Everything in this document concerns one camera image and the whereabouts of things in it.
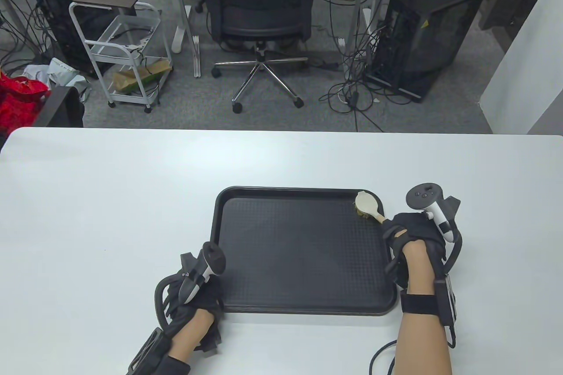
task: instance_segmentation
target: gray carpet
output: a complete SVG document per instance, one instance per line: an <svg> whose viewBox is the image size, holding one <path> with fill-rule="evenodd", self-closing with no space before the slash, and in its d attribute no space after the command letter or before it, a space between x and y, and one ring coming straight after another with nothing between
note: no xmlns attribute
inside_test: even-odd
<svg viewBox="0 0 563 375"><path fill-rule="evenodd" d="M175 10L171 0L143 0L163 10L163 27L171 41L175 29ZM315 0L313 24L317 25L307 42L307 55L326 62L338 60L332 39L322 28L329 27L328 3ZM351 7L333 7L333 27L336 36L345 36L351 19ZM305 130L354 131L353 114L337 114L326 102L318 98L330 86L343 81L340 72L316 68L301 69L295 66L278 67L280 76L305 101L296 109L287 94L267 75L259 74L241 99L242 114L231 111L230 98L244 81L249 69L231 68L214 79L210 71L215 61L237 59L237 54L219 49L207 33L205 13L193 16L194 33L201 40L202 77L193 78L191 52L174 56L175 70L170 75L163 92L161 105L151 114L143 113L142 106L121 104L110 109L101 89L95 89L86 102L86 127L130 128L183 128L227 130ZM427 99L397 106L379 97L366 114L388 132L444 132L490 133L490 128L478 105L498 63L503 57L501 48L489 31L480 31L473 22L454 63L435 83ZM360 106L371 101L361 88ZM339 105L334 98L335 108ZM378 131L368 120L358 114L360 131Z"/></svg>

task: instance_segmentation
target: desk leg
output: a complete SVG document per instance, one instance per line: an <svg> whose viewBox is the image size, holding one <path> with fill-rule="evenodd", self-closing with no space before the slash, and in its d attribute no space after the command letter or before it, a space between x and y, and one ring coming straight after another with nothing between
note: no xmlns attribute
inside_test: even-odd
<svg viewBox="0 0 563 375"><path fill-rule="evenodd" d="M366 30L371 36L373 32L377 30L378 23L381 18L381 3L383 0L372 0L372 7L370 9L363 9L362 14L364 15L364 22L366 22ZM376 45L377 38L372 38L370 40L372 45Z"/></svg>
<svg viewBox="0 0 563 375"><path fill-rule="evenodd" d="M191 35L190 12L191 6L186 6L183 0L172 0L175 9L179 12L179 22L172 41L172 52L179 54L182 51L183 37L187 33L191 51L194 56L194 77L201 76L201 62L199 57L199 37Z"/></svg>
<svg viewBox="0 0 563 375"><path fill-rule="evenodd" d="M356 46L356 35L358 33L358 15L360 14L360 7L362 7L362 0L356 0L354 4L354 11L352 12L352 21L350 22L350 30L348 31L348 38L346 39L346 47L344 49L344 58L342 67L344 68L344 79L348 80L350 76L350 65L354 61L350 56L354 52ZM344 40L339 38L338 43L342 45Z"/></svg>
<svg viewBox="0 0 563 375"><path fill-rule="evenodd" d="M187 19L185 18L184 4L183 0L172 0L174 8L179 13L178 27L174 35L174 41L172 42L172 52L178 54L182 51L183 36L186 33Z"/></svg>

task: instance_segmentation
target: black glove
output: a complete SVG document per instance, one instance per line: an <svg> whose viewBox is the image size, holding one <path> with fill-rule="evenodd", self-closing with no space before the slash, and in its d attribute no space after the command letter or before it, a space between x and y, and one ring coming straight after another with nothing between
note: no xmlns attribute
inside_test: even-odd
<svg viewBox="0 0 563 375"><path fill-rule="evenodd" d="M404 246L414 240L424 240L426 252L438 278L443 278L446 259L446 242L442 233L438 231L433 221L429 220L423 212L403 212L395 215L392 220L383 224L384 240L393 250L394 258L385 268L388 276L400 287L406 288L409 282L409 271L406 258L402 253ZM395 237L396 233L405 230L406 233Z"/></svg>
<svg viewBox="0 0 563 375"><path fill-rule="evenodd" d="M197 309L205 309L215 317L213 325L201 340L196 350L209 351L217 348L221 342L219 320L223 317L223 291L221 281L216 275L209 276L209 281L201 286L195 297L186 305L178 303L179 288L183 278L170 283L168 287L169 307L166 316L172 318L171 323L163 330L168 338L173 338L195 315Z"/></svg>

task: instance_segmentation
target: black pc tower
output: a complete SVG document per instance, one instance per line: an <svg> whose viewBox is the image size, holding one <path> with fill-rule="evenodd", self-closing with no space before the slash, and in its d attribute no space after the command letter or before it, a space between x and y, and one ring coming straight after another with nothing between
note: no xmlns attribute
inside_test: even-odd
<svg viewBox="0 0 563 375"><path fill-rule="evenodd" d="M92 63L70 19L69 5L73 0L36 1L64 55L61 59L77 70L95 76ZM118 11L77 7L75 13L86 38L96 40L115 18ZM105 71L109 67L111 65L100 66L100 70Z"/></svg>
<svg viewBox="0 0 563 375"><path fill-rule="evenodd" d="M390 0L368 80L421 102L456 57L482 0Z"/></svg>

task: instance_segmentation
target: hand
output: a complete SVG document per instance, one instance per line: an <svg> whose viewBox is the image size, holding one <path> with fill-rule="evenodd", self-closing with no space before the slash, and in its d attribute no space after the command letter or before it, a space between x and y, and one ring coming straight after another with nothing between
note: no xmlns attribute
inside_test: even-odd
<svg viewBox="0 0 563 375"><path fill-rule="evenodd" d="M386 272L400 287L407 287L409 276L415 267L425 270L442 268L445 240L426 214L397 214L392 220L384 222L384 239L394 253L394 259Z"/></svg>
<svg viewBox="0 0 563 375"><path fill-rule="evenodd" d="M201 339L201 345L195 349L203 351L214 349L221 339L219 320L223 316L223 290L219 277L211 275L209 281L202 285L191 302L185 305L178 303L180 285L181 280L171 283L168 288L172 321L165 334L174 337L186 324L195 319L198 322L194 327L198 330L195 337Z"/></svg>

